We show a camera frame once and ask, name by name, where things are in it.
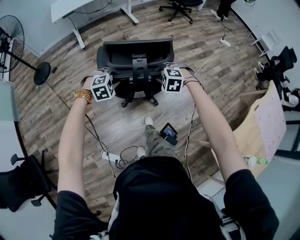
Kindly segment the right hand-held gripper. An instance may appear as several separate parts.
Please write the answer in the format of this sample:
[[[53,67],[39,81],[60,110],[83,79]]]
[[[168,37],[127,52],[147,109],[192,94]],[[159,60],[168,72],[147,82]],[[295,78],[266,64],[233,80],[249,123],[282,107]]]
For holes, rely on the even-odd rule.
[[[186,69],[190,74],[195,72],[190,67],[175,66],[174,62],[163,63],[161,90],[166,93],[180,93],[183,87],[184,77],[181,70]]]

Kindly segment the green bottle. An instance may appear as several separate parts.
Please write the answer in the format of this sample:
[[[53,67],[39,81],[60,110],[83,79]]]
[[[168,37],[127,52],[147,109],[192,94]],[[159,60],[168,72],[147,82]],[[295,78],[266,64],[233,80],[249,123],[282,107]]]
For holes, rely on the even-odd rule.
[[[263,160],[262,157],[250,156],[247,160],[247,165],[250,166],[250,167],[254,167],[256,164],[258,164],[258,165],[263,165],[263,164],[268,165],[269,161],[268,160]]]

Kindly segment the light wooden table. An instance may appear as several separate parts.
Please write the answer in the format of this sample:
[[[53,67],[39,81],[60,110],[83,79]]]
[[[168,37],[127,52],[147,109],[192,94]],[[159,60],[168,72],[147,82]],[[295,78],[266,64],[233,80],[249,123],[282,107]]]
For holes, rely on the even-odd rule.
[[[270,161],[283,139],[286,123],[275,84],[270,82],[268,89],[262,92],[264,96],[251,105],[246,118],[232,131],[241,155]],[[218,164],[215,152],[211,150]],[[247,169],[257,177],[265,166],[256,164]]]

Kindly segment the person's right forearm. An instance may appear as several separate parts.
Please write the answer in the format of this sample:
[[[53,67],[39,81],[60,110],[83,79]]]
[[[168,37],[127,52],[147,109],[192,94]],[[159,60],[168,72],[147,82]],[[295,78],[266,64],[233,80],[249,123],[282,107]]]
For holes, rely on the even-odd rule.
[[[223,179],[227,181],[235,172],[247,169],[233,131],[196,78],[190,77],[184,81],[184,84],[195,102],[202,127],[215,152]]]

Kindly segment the black mesh chair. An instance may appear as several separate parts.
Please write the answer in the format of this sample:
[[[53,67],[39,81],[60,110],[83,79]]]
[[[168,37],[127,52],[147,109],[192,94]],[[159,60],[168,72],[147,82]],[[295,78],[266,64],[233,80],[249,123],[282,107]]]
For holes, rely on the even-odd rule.
[[[97,67],[108,70],[123,108],[138,98],[153,100],[157,106],[162,72],[173,60],[172,38],[104,42],[97,51]]]

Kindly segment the black standing fan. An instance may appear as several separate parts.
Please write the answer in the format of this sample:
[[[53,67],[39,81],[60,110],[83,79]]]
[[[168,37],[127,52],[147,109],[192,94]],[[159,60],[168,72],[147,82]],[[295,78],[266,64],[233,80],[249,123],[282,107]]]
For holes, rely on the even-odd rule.
[[[42,85],[48,79],[51,65],[42,62],[37,67],[32,66],[22,59],[24,51],[24,30],[21,22],[12,15],[0,18],[0,73],[9,73],[22,63],[33,69],[34,83]]]

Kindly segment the black screen device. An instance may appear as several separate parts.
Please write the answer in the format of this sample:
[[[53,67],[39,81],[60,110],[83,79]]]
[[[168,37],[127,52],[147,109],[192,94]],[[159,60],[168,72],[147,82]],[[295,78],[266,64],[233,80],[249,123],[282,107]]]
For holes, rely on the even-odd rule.
[[[172,146],[177,144],[177,131],[173,128],[170,123],[166,123],[166,125],[160,131],[160,136],[167,142],[169,142]]]

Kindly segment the person's black t-shirt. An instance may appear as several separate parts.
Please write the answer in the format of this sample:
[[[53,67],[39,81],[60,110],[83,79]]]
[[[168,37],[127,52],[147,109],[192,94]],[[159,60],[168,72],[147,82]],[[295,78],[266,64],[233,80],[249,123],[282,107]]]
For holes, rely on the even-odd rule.
[[[272,240],[279,220],[252,173],[233,173],[225,188],[223,212],[246,239]],[[213,202],[199,194],[175,158],[136,161],[118,176],[113,194],[118,212],[106,223],[81,196],[60,191],[52,240],[225,240]]]

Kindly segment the white folding stool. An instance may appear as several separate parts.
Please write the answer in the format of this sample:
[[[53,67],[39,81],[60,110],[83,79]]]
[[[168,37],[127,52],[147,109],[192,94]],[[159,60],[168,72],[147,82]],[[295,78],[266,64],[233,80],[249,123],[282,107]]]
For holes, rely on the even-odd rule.
[[[272,51],[272,49],[281,42],[281,38],[276,34],[276,32],[274,30],[270,30],[255,40],[251,45],[256,45],[259,48],[261,52],[259,57],[262,57]]]

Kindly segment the person's camouflage trousers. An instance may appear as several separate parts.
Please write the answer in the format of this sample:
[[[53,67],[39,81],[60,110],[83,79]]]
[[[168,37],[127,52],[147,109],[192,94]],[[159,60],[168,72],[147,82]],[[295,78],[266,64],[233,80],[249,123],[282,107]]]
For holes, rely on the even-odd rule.
[[[164,140],[160,133],[152,126],[145,127],[147,157],[171,157],[177,158],[173,146]]]

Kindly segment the white desk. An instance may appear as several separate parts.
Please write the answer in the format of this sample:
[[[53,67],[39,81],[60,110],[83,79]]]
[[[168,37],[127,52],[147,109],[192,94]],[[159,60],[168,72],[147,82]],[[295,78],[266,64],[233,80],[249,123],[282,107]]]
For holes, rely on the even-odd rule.
[[[122,11],[136,25],[139,21],[132,14],[132,6],[139,5],[142,2],[143,0],[57,0],[51,5],[51,18],[53,23],[60,19],[70,20],[73,26],[72,31],[79,46],[85,49],[80,32],[70,17],[72,14],[83,14],[87,18],[85,23],[88,24],[103,16]]]

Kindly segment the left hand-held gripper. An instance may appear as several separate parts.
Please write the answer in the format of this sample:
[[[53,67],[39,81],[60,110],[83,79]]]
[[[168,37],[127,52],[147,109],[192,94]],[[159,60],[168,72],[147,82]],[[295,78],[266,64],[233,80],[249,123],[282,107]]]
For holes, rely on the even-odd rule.
[[[90,87],[90,91],[96,102],[109,100],[115,97],[116,93],[111,76],[108,72],[105,72],[108,71],[108,69],[108,67],[99,68],[97,71],[101,72],[92,72],[81,80],[81,86],[83,86],[88,77],[93,77],[93,83]]]

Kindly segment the person's left forearm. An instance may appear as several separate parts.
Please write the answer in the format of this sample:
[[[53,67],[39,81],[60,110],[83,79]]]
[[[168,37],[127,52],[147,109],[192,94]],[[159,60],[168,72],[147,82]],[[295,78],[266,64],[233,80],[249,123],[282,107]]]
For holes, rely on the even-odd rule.
[[[85,99],[75,99],[62,130],[58,150],[58,191],[71,191],[82,198],[85,198],[83,149],[87,105]]]

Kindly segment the black office chair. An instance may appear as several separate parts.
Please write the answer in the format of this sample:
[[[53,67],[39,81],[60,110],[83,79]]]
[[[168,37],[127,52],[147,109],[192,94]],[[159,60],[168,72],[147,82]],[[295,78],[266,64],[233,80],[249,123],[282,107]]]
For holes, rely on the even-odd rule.
[[[168,6],[160,6],[158,9],[159,11],[162,11],[163,9],[174,10],[172,17],[168,19],[169,22],[171,22],[180,12],[189,19],[189,24],[193,24],[193,19],[187,12],[192,13],[191,7],[198,7],[203,4],[203,0],[169,0],[168,4]]]
[[[297,62],[297,56],[293,48],[288,48],[288,46],[284,47],[282,52],[278,56],[273,56],[268,64],[271,68],[278,68],[282,74],[284,74],[287,70],[290,70],[294,67],[294,64]],[[284,111],[297,111],[300,112],[300,107],[291,108],[290,110],[283,109]]]
[[[0,172],[0,209],[16,212],[28,199],[35,207],[41,206],[41,200],[57,186],[48,177],[49,173],[58,170],[45,169],[45,153],[42,151],[41,162],[34,155],[11,157],[11,164],[22,161],[21,165],[8,172]]]

